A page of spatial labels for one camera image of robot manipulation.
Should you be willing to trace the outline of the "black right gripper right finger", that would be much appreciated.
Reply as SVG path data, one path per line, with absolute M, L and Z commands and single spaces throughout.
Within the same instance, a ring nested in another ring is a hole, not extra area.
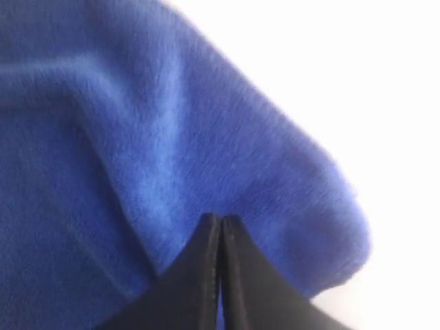
M 343 330 L 301 296 L 253 242 L 242 220 L 222 218 L 222 305 L 226 329 Z

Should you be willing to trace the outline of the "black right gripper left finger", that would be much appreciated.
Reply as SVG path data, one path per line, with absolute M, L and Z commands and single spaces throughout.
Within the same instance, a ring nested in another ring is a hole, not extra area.
M 220 218 L 204 214 L 186 247 L 145 294 L 99 329 L 216 329 Z

